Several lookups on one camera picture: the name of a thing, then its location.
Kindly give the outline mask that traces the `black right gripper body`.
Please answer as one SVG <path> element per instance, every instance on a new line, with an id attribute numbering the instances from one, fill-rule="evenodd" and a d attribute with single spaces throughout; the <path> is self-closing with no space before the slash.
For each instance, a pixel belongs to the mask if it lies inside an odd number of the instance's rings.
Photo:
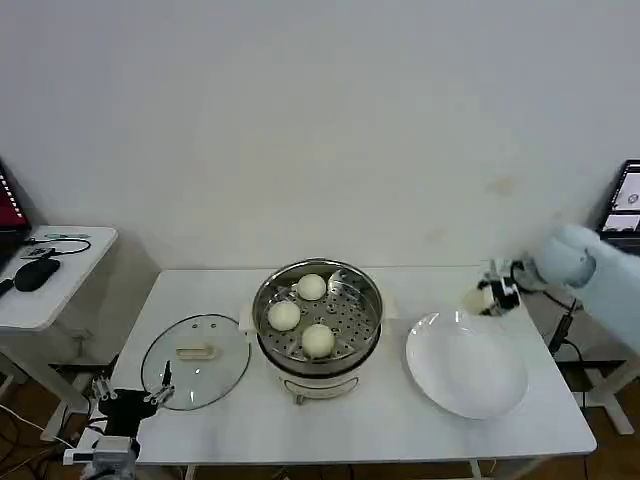
<path id="1" fill-rule="evenodd" d="M 505 316 L 521 305 L 520 293 L 513 281 L 493 281 L 491 293 L 494 301 L 491 307 L 493 316 Z"/>

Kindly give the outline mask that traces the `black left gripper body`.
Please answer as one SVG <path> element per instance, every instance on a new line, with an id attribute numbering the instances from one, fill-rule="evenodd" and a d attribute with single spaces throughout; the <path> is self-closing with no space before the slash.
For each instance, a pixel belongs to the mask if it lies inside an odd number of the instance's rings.
<path id="1" fill-rule="evenodd" d="M 101 399 L 98 410 L 107 417 L 107 436 L 136 436 L 140 423 L 154 416 L 158 404 L 153 403 L 146 391 L 116 389 L 116 398 Z"/>

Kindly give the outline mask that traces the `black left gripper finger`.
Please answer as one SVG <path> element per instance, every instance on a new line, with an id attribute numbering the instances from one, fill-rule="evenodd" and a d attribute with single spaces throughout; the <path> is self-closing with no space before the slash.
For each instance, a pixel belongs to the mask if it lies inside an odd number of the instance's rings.
<path id="1" fill-rule="evenodd" d="M 105 376 L 96 376 L 92 381 L 92 389 L 94 396 L 100 401 L 116 400 L 118 398 L 118 394 L 112 387 L 110 379 Z"/>
<path id="2" fill-rule="evenodd" d="M 162 373 L 160 386 L 155 390 L 150 390 L 145 396 L 144 402 L 152 405 L 162 405 L 174 394 L 174 391 L 175 386 L 172 384 L 171 361 L 167 360 Z"/>

